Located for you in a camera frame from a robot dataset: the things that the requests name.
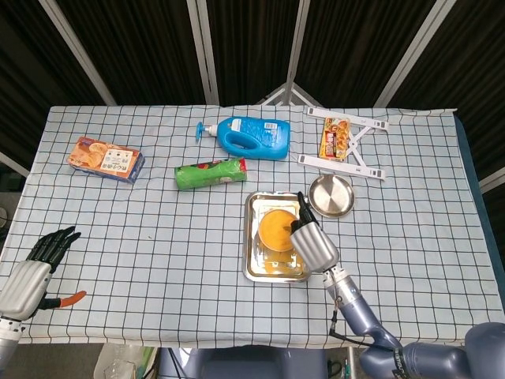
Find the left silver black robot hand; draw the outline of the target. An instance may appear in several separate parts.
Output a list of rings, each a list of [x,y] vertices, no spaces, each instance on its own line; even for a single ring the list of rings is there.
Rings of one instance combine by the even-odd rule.
[[[72,306],[86,291],[78,291],[67,298],[49,298],[47,287],[57,267],[80,233],[71,226],[43,236],[27,258],[16,264],[5,286],[0,291],[0,318],[26,321],[38,310],[52,310]]]

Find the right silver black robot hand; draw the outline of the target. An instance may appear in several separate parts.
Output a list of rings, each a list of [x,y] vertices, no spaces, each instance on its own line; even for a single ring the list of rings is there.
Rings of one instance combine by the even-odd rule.
[[[297,193],[298,218],[290,225],[290,241],[310,272],[325,272],[337,265],[339,252],[319,225],[305,195]]]

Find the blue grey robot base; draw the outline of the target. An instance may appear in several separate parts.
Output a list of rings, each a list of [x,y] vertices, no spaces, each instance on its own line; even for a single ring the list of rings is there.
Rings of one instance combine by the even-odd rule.
[[[318,349],[163,348],[157,379],[328,379],[328,368]]]

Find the bowl of yellow liquid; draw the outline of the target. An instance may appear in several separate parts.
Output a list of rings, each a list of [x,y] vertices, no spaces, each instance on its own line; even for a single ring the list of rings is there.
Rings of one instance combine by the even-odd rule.
[[[293,249],[290,240],[291,233],[283,230],[283,226],[291,226],[297,217],[287,210],[274,209],[267,212],[260,221],[258,235],[262,244],[274,252],[283,253]]]

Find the rectangular steel tray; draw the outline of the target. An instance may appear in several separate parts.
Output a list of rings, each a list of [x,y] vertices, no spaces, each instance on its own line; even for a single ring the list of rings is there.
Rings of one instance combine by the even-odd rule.
[[[297,216],[299,204],[295,193],[255,192],[245,201],[245,226],[242,271],[254,282],[301,283],[311,276],[295,250],[275,252],[261,241],[260,221],[273,210],[281,209]]]

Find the blue checkered tablecloth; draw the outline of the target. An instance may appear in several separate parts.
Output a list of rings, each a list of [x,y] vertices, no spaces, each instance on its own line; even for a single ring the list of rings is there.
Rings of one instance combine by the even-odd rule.
[[[505,279],[495,278],[450,110],[360,108],[386,121],[359,142],[384,180],[350,178],[352,210],[319,223],[383,325],[401,342],[460,343],[474,325],[505,322]],[[244,182],[179,191],[174,168],[225,159],[197,123],[246,115],[291,126],[290,154],[250,160]],[[333,347],[332,302],[322,279],[255,283],[242,271],[245,201],[261,192],[304,192],[318,171],[323,123],[305,107],[53,107],[0,256],[0,289],[36,241],[80,232],[47,292],[87,294],[38,312],[25,343],[118,342],[152,346]],[[133,184],[68,164],[79,137],[140,151]]]

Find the round steel plate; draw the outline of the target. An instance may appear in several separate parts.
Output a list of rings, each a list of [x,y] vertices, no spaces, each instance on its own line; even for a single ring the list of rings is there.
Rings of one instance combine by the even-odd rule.
[[[335,174],[322,174],[309,187],[309,203],[319,214],[339,218],[354,207],[353,187]]]

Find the white folding laptop stand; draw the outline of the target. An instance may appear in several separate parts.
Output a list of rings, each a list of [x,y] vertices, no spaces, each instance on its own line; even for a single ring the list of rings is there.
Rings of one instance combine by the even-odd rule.
[[[350,139],[346,158],[342,162],[321,159],[319,156],[315,157],[300,154],[298,157],[298,162],[300,164],[321,170],[340,172],[364,178],[376,178],[379,180],[384,180],[386,178],[384,170],[366,165],[358,151],[358,146],[360,139],[372,129],[387,133],[389,130],[388,122],[324,110],[317,107],[309,107],[307,115],[312,118],[321,118],[323,120],[325,118],[348,118],[350,120]]]

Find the yellow red curry box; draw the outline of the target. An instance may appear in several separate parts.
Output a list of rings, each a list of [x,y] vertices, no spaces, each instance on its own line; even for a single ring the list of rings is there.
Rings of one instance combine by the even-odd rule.
[[[350,139],[350,120],[348,118],[325,118],[319,157],[342,162]]]

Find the clear plastic bag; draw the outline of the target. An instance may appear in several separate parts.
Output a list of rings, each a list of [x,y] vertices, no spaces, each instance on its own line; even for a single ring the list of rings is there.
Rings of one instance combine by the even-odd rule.
[[[105,343],[95,365],[94,379],[152,379],[157,347]]]

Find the blue pump detergent bottle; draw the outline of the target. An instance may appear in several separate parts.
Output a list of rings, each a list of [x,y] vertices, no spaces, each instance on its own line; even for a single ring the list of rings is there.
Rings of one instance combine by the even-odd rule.
[[[290,131],[290,124],[282,120],[233,116],[214,125],[199,122],[196,140],[206,133],[232,156],[281,160],[289,155]]]

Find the green chip can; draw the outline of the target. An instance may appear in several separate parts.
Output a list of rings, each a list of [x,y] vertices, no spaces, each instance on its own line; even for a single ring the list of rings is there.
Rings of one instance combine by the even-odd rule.
[[[174,178],[180,190],[190,190],[247,179],[244,158],[217,160],[174,168]]]

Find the orange biscuit box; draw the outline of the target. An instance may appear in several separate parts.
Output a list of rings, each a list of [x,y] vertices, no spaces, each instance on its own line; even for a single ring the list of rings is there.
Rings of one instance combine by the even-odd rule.
[[[67,161],[76,170],[133,184],[145,158],[133,148],[79,137]]]

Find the white metal floor stand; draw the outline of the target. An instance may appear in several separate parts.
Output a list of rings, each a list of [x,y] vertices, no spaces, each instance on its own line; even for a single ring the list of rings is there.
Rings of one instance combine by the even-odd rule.
[[[290,87],[287,83],[280,85],[260,99],[257,105],[321,107],[320,102],[296,83],[293,83]]]

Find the dark blue table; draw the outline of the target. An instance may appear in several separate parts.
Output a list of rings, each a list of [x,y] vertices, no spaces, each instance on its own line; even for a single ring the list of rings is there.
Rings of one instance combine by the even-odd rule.
[[[481,194],[477,172],[473,165],[473,158],[471,155],[469,142],[466,137],[466,132],[461,120],[457,115],[454,116],[455,128],[458,138],[458,146],[462,156],[462,162],[465,168],[466,177],[469,182],[470,192],[472,193],[474,203],[477,208],[477,213],[481,220],[481,226],[484,232],[484,239],[488,247],[488,255],[490,257],[492,267],[495,273],[495,278],[498,279],[502,274],[505,274],[501,257],[499,254],[498,246],[494,234],[492,232],[492,225],[490,224],[488,213],[484,205],[484,199]]]

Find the dark folding screen white frame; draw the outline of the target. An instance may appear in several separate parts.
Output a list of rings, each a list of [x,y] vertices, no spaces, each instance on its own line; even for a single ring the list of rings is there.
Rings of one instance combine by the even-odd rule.
[[[453,107],[505,190],[505,0],[0,0],[0,154],[29,168],[54,105]]]

